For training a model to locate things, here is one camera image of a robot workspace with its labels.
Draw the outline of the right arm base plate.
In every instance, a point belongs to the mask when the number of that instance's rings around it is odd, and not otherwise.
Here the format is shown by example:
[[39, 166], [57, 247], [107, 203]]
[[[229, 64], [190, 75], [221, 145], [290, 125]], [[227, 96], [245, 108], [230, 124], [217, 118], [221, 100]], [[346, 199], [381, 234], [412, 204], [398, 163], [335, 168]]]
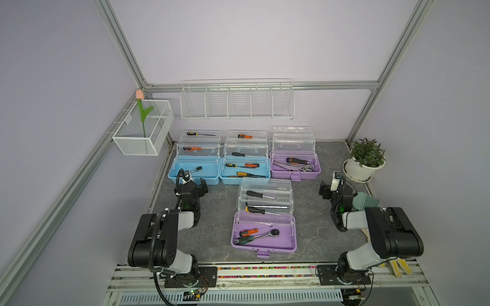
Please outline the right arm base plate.
[[322, 286], [335, 285], [370, 285], [372, 283], [367, 271], [348, 270], [341, 274], [337, 265], [318, 265], [315, 274]]

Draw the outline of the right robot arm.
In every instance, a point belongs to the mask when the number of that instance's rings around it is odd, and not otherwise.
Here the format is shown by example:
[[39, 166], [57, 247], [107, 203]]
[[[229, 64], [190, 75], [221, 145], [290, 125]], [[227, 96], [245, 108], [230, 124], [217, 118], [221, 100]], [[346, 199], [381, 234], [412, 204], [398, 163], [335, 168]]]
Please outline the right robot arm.
[[414, 258], [424, 252], [422, 238], [400, 207], [367, 207], [352, 210], [355, 194], [344, 180], [322, 182], [319, 195], [331, 204], [330, 217], [340, 232], [367, 230], [370, 241], [340, 255], [333, 271], [336, 280], [352, 284], [368, 276], [368, 270], [391, 260]]

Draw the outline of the purple toolbox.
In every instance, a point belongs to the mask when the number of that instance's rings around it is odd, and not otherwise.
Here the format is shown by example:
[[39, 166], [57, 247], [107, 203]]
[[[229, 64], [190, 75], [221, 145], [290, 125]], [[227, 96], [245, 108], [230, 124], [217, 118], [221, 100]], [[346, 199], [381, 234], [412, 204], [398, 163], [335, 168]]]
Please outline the purple toolbox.
[[[276, 200], [248, 196], [246, 191], [264, 193], [276, 197]], [[281, 214], [253, 214], [246, 212], [248, 206], [263, 208], [269, 212]], [[294, 202], [291, 181], [272, 178], [244, 178], [239, 185], [237, 212], [231, 234], [233, 248], [243, 251], [255, 251], [258, 258], [268, 259], [272, 253], [292, 254], [297, 250], [296, 219], [293, 216]], [[278, 237], [265, 237], [243, 246], [236, 246], [234, 241], [240, 238], [239, 232], [259, 228], [256, 235], [269, 233], [278, 229]]]
[[[294, 165], [287, 158], [306, 159], [314, 165]], [[316, 140], [309, 126], [274, 126], [272, 129], [271, 177], [294, 182], [314, 180], [322, 172]]]

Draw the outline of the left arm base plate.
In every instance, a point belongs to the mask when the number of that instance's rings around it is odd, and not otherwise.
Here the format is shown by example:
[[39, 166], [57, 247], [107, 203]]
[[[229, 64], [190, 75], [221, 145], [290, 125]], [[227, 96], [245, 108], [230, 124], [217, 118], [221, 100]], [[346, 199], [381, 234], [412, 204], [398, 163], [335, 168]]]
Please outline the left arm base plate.
[[167, 278], [165, 288], [215, 288], [218, 269], [214, 266], [199, 266], [196, 273], [176, 274]]

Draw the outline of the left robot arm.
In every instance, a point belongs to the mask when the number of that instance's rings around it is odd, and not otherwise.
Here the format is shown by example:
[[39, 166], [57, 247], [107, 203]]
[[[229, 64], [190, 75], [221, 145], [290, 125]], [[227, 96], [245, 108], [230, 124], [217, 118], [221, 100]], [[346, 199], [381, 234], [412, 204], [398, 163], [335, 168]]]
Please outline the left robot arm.
[[200, 198], [208, 193], [208, 187], [204, 179], [199, 184], [183, 180], [176, 184], [175, 192], [179, 200], [176, 208], [141, 216], [128, 251], [128, 264], [166, 277], [168, 285], [197, 286], [203, 279], [198, 261], [180, 251], [177, 240], [181, 230], [199, 223]]

